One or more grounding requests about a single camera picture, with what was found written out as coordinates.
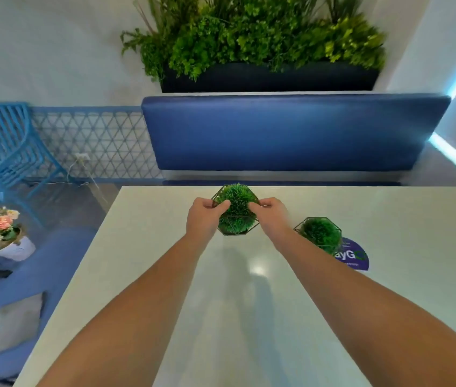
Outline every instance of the electrical outlet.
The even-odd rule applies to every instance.
[[[74,156],[77,160],[82,160],[83,162],[90,161],[90,156],[88,155],[88,153],[75,153]]]

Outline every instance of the blue lattice fence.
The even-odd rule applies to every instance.
[[[159,179],[161,171],[140,107],[34,107],[32,122],[47,148],[76,178]],[[85,167],[76,153],[87,153]],[[52,164],[33,174],[44,177]]]

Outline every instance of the black planter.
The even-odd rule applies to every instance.
[[[379,76],[376,69],[344,62],[313,62],[296,69],[285,66],[272,72],[266,66],[245,63],[218,64],[201,73],[197,81],[176,77],[167,67],[162,92],[288,92],[371,91]]]

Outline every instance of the purple sticker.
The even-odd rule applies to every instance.
[[[346,237],[335,257],[355,270],[368,270],[369,259],[364,249]]]

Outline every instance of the forearm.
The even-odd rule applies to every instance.
[[[375,387],[456,385],[454,331],[293,230],[272,240]]]
[[[181,238],[83,328],[38,386],[152,385],[207,243]]]

